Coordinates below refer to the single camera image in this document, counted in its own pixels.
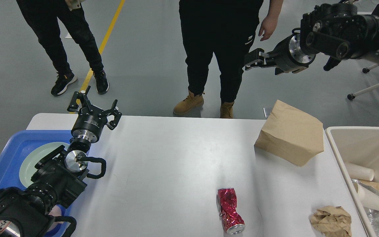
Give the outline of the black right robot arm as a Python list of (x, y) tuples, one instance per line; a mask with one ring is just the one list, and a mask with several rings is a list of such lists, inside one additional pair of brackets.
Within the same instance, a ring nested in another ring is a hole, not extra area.
[(257, 48), (244, 57), (244, 69), (275, 68), (275, 75), (308, 69), (316, 55), (329, 56), (329, 71), (343, 60), (367, 60), (379, 65), (379, 4), (360, 15), (347, 1), (315, 6), (302, 16), (300, 27), (270, 52)]

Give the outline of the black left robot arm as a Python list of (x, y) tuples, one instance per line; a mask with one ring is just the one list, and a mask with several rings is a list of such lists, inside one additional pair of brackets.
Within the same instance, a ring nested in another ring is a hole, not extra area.
[(99, 141), (104, 126), (115, 129), (122, 116), (117, 100), (107, 110), (91, 104), (89, 90), (75, 92), (67, 109), (78, 114), (68, 147), (60, 145), (36, 162), (32, 183), (25, 190), (0, 189), (0, 237), (43, 237), (55, 222), (69, 223), (64, 237), (74, 233), (74, 217), (50, 212), (57, 205), (68, 208), (85, 190), (85, 178), (105, 176), (106, 160), (88, 156), (88, 151)]

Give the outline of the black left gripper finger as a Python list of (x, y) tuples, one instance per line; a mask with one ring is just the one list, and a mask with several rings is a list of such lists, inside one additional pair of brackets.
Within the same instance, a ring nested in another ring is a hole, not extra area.
[(114, 130), (117, 127), (122, 117), (122, 113), (118, 111), (117, 102), (118, 100), (115, 99), (110, 109), (102, 110), (99, 113), (102, 126), (107, 126), (110, 130)]
[(90, 88), (90, 86), (87, 86), (86, 90), (73, 93), (72, 99), (67, 107), (68, 112), (78, 114), (79, 116), (95, 114), (95, 106), (91, 104), (87, 97)]

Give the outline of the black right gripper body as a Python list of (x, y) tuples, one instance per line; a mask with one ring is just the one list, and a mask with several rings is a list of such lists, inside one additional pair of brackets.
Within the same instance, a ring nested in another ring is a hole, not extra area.
[(304, 53), (300, 45), (300, 33), (293, 33), (279, 42), (271, 51), (277, 67), (283, 70), (309, 66), (314, 62), (316, 55)]

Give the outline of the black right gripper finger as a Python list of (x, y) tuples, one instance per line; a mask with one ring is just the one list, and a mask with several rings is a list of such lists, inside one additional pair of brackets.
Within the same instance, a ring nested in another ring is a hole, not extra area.
[(271, 52), (265, 53), (262, 48), (257, 48), (244, 56), (244, 70), (248, 71), (253, 68), (270, 68), (277, 67), (277, 64)]
[(296, 73), (299, 73), (301, 71), (304, 71), (305, 69), (308, 69), (309, 67), (308, 66), (302, 66), (300, 68), (291, 68), (289, 70), (283, 70), (279, 67), (276, 67), (275, 68), (275, 75), (280, 75), (280, 74), (283, 74), (283, 73), (293, 73), (293, 74), (296, 74)]

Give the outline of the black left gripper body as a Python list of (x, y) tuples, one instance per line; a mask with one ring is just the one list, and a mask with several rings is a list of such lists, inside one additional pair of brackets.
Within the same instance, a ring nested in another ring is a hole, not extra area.
[(83, 138), (93, 144), (99, 141), (106, 124), (107, 117), (79, 114), (71, 130), (71, 134), (74, 138)]

